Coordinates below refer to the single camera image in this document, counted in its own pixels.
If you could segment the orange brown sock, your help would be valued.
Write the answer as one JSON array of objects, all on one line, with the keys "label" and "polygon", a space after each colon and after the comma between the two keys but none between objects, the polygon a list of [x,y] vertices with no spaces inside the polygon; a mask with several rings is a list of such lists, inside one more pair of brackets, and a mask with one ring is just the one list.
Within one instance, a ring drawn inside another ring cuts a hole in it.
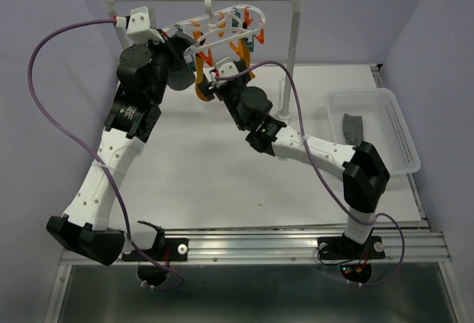
[{"label": "orange brown sock", "polygon": [[196,95],[202,101],[208,102],[207,97],[201,92],[199,85],[204,81],[204,61],[199,54],[195,54],[195,66],[196,66]]}]

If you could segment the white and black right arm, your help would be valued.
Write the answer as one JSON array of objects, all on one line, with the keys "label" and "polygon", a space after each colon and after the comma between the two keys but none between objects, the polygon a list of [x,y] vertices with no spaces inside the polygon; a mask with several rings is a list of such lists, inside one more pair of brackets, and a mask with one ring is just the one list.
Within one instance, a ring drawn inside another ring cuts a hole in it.
[{"label": "white and black right arm", "polygon": [[273,104],[261,88],[240,79],[222,84],[204,80],[196,85],[196,93],[204,101],[222,101],[237,128],[247,132],[246,141],[255,151],[315,166],[341,180],[347,224],[341,237],[323,239],[323,259],[385,257],[381,239],[372,233],[375,209],[390,174],[372,144],[363,141],[351,146],[303,136],[270,115]]}]

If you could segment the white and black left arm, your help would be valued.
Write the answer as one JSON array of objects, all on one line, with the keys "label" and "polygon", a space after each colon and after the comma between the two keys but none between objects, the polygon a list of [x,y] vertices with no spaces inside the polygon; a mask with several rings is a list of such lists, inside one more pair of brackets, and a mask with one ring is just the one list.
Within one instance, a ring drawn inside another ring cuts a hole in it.
[{"label": "white and black left arm", "polygon": [[47,232],[65,249],[106,266],[121,255],[130,230],[110,228],[113,203],[161,115],[169,78],[183,65],[182,53],[169,41],[134,44],[122,51],[118,88],[90,169],[62,215],[47,222]]}]

